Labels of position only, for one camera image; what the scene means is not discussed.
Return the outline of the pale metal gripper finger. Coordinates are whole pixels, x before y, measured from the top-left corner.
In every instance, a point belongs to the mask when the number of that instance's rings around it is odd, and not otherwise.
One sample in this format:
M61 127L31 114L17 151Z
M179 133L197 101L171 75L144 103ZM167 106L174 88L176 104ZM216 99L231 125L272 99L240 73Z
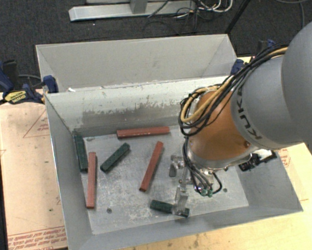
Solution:
M178 186L175 195L174 214L178 216L188 215L190 211L189 208L186 207L186 202L189 195L186 189Z
M184 158L177 155L172 155L170 158L169 177L176 177L177 172L185 168Z

